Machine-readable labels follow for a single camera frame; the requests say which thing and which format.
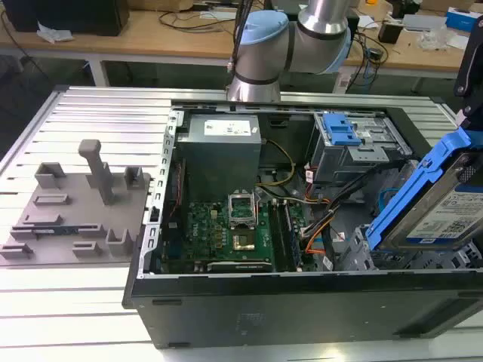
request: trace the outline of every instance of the screw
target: screw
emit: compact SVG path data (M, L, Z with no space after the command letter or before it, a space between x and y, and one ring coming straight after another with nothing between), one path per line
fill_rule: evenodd
M460 158L460 163L461 164L465 164L468 161L469 161L469 157L468 156L463 156L463 157Z

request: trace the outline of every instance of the computer case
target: computer case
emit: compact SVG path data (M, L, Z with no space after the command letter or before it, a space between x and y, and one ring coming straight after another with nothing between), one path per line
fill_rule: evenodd
M4 0L18 32L35 32L37 22L52 29L117 36L129 18L127 0Z

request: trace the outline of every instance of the blue box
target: blue box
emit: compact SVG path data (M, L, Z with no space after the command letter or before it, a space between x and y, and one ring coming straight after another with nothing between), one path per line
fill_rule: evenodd
M480 13L460 13L455 8L449 8L446 13L446 26L448 28L454 28L463 30L464 32L471 32L475 25L476 19L481 16Z

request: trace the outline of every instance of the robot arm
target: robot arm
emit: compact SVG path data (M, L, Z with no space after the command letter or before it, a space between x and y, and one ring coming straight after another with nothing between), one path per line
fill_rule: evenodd
M469 37L454 85L454 94L463 98L458 124L469 130L482 130L483 125L483 17Z
M350 48L346 13L350 0L311 0L289 22L277 11L251 13L243 29L228 99L280 101L283 71L335 72Z

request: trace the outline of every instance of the green motherboard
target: green motherboard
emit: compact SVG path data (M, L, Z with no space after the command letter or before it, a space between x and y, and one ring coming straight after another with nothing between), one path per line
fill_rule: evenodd
M299 231L306 225L303 209L299 204L287 205L291 216L292 232L291 251L286 253L295 266L300 262ZM280 205L260 202L256 207L257 225L254 228L230 228L228 202L189 204L185 227L178 237L168 242L165 253L164 268L170 273L186 273L192 271L195 264L210 262L253 262L277 265L280 248L284 246L280 234L274 230L279 224L271 217ZM234 217L249 217L252 209L244 204L235 205L232 209Z

